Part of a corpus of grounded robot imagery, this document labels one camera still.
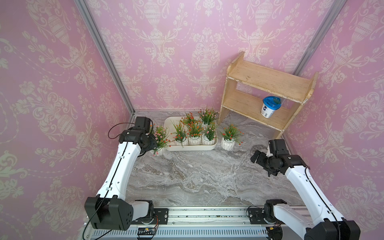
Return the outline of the large pink flower pot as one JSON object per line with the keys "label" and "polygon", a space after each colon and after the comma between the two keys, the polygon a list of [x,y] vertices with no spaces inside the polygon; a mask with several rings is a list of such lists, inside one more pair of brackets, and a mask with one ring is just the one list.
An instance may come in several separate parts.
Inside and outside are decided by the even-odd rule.
{"label": "large pink flower pot", "polygon": [[154,134],[157,143],[157,146],[153,150],[153,155],[161,156],[165,149],[170,146],[171,141],[168,139],[169,130],[163,126],[156,126],[152,133]]}

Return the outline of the pink flower pot mid-right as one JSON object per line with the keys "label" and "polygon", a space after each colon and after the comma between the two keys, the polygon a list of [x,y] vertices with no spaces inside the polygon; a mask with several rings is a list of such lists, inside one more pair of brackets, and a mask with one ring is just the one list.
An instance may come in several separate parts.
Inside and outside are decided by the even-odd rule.
{"label": "pink flower pot mid-right", "polygon": [[184,128],[184,123],[182,120],[179,120],[177,123],[174,122],[173,126],[175,131],[172,133],[174,138],[174,143],[176,146],[186,146],[188,143],[187,132]]}

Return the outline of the red flower pot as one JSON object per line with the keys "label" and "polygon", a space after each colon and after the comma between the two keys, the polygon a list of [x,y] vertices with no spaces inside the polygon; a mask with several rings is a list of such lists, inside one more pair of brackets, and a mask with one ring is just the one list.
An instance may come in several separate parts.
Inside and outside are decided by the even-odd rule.
{"label": "red flower pot", "polygon": [[186,126],[192,125],[192,124],[198,122],[198,120],[194,117],[194,114],[192,112],[187,113],[186,116],[181,119],[181,121]]}

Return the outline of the orange flower pot front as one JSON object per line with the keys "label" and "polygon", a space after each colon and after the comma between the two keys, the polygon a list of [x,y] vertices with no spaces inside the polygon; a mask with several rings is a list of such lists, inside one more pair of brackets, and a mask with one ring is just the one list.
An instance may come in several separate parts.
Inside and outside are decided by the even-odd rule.
{"label": "orange flower pot front", "polygon": [[197,146],[201,144],[202,127],[201,121],[193,121],[187,124],[188,129],[188,142],[190,146]]}

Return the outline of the orange flower pot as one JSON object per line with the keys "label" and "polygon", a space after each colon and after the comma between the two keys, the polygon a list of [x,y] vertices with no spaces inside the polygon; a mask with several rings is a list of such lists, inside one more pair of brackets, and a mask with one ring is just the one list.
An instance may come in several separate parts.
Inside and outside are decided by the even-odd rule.
{"label": "orange flower pot", "polygon": [[193,121],[187,124],[188,129],[188,142],[190,146],[197,146],[201,144],[202,127],[201,121]]}
{"label": "orange flower pot", "polygon": [[230,124],[223,129],[222,132],[222,148],[226,151],[232,151],[235,146],[240,146],[243,141],[241,140],[244,133],[238,129],[234,124]]}

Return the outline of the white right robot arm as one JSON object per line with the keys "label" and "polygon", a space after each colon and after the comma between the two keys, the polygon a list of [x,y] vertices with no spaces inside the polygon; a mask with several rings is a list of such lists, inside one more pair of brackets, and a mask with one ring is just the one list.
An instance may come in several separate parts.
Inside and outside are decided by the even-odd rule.
{"label": "white right robot arm", "polygon": [[264,218],[268,223],[284,223],[303,240],[358,240],[361,229],[347,220],[328,200],[310,173],[310,167],[299,155],[291,155],[283,139],[269,141],[269,153],[255,151],[251,162],[268,175],[284,175],[303,200],[311,220],[295,211],[281,199],[267,200]]}

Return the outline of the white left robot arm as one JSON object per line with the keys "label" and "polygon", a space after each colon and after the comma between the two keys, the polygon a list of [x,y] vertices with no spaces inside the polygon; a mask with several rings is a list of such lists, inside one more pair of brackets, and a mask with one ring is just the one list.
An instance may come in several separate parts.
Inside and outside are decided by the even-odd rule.
{"label": "white left robot arm", "polygon": [[102,187],[95,197],[87,198],[85,210],[93,229],[127,230],[136,220],[154,219],[154,205],[150,200],[126,202],[126,187],[137,158],[158,145],[152,133],[153,122],[137,117],[134,126],[119,135],[115,160]]}

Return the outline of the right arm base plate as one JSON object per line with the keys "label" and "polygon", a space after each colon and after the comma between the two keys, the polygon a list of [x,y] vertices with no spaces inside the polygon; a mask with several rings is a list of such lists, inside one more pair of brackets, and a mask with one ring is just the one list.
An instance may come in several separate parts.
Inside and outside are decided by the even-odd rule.
{"label": "right arm base plate", "polygon": [[265,220],[264,209],[250,206],[246,210],[246,216],[249,218],[251,225],[265,225],[268,222]]}

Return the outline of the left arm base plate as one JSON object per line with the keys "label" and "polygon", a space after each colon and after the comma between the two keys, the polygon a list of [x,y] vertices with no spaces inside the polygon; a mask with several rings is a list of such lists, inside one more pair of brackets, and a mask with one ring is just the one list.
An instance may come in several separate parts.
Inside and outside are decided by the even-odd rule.
{"label": "left arm base plate", "polygon": [[167,225],[169,219],[168,208],[155,208],[154,211],[146,217],[133,221],[136,225]]}

